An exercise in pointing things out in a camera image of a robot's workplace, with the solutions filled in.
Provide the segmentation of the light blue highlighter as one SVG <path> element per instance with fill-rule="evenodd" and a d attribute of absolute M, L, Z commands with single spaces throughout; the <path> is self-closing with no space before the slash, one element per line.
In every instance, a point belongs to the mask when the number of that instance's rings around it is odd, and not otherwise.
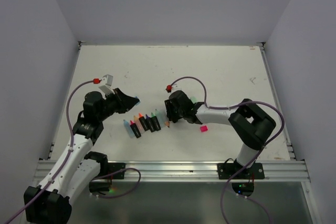
<path fill-rule="evenodd" d="M 129 136 L 130 138 L 135 137 L 135 135 L 134 135 L 134 133 L 133 133 L 133 131 L 132 131 L 132 129 L 131 129 L 130 123 L 129 123 L 127 120 L 123 120 L 123 125 L 124 125 L 124 128 L 125 128 L 125 130 L 126 130 L 128 136 Z"/>

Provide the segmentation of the green pastel highlighter body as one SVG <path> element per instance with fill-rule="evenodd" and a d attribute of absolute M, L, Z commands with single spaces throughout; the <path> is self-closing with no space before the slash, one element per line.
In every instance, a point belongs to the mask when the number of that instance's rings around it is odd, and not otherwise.
<path fill-rule="evenodd" d="M 160 124 L 162 124 L 162 125 L 165 124 L 165 120 L 164 120 L 163 115 L 162 115 L 160 110 L 155 109 L 155 116 L 157 117 Z"/>

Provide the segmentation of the orange cap black highlighter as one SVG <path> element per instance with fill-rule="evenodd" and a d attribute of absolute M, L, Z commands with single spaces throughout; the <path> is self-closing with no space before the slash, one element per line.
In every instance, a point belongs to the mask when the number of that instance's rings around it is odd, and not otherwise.
<path fill-rule="evenodd" d="M 144 131 L 148 131 L 149 130 L 149 126 L 147 124 L 147 121 L 146 121 L 145 117 L 141 113 L 139 113 L 139 121 L 140 121 L 140 123 L 141 123 L 142 128 L 144 129 Z"/>

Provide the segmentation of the pink cap black highlighter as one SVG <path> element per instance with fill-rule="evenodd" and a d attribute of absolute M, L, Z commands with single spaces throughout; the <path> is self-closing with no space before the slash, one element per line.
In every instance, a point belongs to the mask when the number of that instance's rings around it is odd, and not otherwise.
<path fill-rule="evenodd" d="M 141 137 L 141 133 L 140 133 L 140 130 L 139 128 L 137 127 L 137 125 L 135 124 L 135 122 L 133 122 L 132 120 L 130 121 L 130 128 L 134 134 L 134 136 L 136 138 L 140 138 Z"/>

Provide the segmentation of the green cap black highlighter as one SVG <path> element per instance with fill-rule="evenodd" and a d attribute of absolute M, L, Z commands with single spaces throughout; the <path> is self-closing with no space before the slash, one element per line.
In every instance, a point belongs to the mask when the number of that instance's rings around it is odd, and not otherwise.
<path fill-rule="evenodd" d="M 153 127 L 156 131 L 160 131 L 161 130 L 161 126 L 160 123 L 158 121 L 158 118 L 156 115 L 154 115 L 154 113 L 151 113 L 151 121 L 153 123 Z"/>

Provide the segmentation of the purple black highlighter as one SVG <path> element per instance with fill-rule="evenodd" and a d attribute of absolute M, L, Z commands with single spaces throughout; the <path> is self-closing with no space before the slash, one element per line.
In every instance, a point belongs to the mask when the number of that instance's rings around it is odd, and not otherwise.
<path fill-rule="evenodd" d="M 151 132 L 155 132 L 156 129 L 154 127 L 153 121 L 152 121 L 152 119 L 147 114 L 145 115 L 145 120 L 146 120 L 146 123 L 148 125 L 149 130 Z"/>

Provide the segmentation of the pink neon cap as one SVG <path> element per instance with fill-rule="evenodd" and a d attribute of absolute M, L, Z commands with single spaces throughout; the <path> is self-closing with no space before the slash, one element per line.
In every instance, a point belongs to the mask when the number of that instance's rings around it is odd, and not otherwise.
<path fill-rule="evenodd" d="M 208 131 L 208 127 L 207 127 L 207 125 L 202 125 L 202 126 L 200 127 L 200 131 L 201 131 L 202 133 L 207 132 L 207 131 Z"/>

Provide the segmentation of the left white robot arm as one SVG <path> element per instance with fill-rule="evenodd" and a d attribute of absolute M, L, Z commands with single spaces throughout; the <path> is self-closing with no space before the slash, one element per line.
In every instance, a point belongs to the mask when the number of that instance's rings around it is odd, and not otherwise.
<path fill-rule="evenodd" d="M 27 222 L 67 223 L 72 205 L 90 182 L 117 178 L 127 171 L 124 163 L 111 169 L 107 156 L 91 149 L 103 131 L 103 121 L 115 113 L 130 111 L 137 103 L 137 97 L 118 88 L 105 95 L 98 91 L 85 95 L 83 109 L 70 127 L 70 140 L 62 155 L 37 186 L 29 186 L 24 192 Z"/>

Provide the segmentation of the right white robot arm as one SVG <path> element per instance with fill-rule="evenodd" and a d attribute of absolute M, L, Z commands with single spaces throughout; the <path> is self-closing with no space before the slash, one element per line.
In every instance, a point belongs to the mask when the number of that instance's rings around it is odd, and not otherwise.
<path fill-rule="evenodd" d="M 240 178 L 252 173 L 257 153 L 276 127 L 275 120 L 250 99 L 244 99 L 236 108 L 220 110 L 208 108 L 204 102 L 192 102 L 183 91 L 178 90 L 164 104 L 167 118 L 173 123 L 184 119 L 190 124 L 231 126 L 243 143 L 234 160 L 234 172 Z"/>

